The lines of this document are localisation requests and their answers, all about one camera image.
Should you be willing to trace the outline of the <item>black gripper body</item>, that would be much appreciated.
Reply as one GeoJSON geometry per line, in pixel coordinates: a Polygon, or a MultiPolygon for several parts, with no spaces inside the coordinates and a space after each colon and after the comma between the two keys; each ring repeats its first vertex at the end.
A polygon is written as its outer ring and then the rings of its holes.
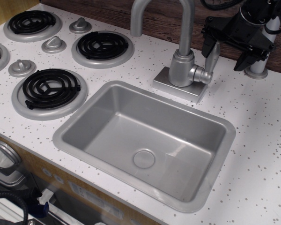
{"type": "Polygon", "coordinates": [[[259,24],[248,22],[241,12],[238,12],[232,17],[207,17],[201,33],[217,31],[221,43],[241,52],[258,53],[259,60],[265,60],[268,54],[275,50],[275,44],[262,34],[260,27],[259,24]]]}

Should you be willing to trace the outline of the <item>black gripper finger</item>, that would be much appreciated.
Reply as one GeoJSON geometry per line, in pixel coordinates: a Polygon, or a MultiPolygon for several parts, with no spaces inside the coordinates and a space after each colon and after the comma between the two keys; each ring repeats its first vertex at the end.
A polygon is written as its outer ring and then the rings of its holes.
{"type": "Polygon", "coordinates": [[[260,55],[258,53],[251,52],[251,51],[242,52],[242,54],[240,55],[240,57],[236,62],[234,71],[245,70],[259,59],[260,59],[260,55]]]}
{"type": "Polygon", "coordinates": [[[205,32],[203,34],[204,42],[202,47],[202,55],[208,57],[216,44],[219,44],[219,33],[217,31],[205,32]]]}

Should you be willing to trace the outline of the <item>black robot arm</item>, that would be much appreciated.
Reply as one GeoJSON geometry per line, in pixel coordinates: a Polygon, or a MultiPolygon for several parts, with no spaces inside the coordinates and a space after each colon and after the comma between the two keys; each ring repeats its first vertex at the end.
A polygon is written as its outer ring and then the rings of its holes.
{"type": "Polygon", "coordinates": [[[281,33],[281,24],[278,30],[266,27],[275,18],[281,22],[281,0],[246,0],[232,17],[207,17],[202,29],[205,39],[202,55],[207,58],[216,43],[223,42],[242,52],[235,71],[242,71],[257,61],[265,61],[276,46],[262,34],[260,27],[271,35],[281,33]]]}

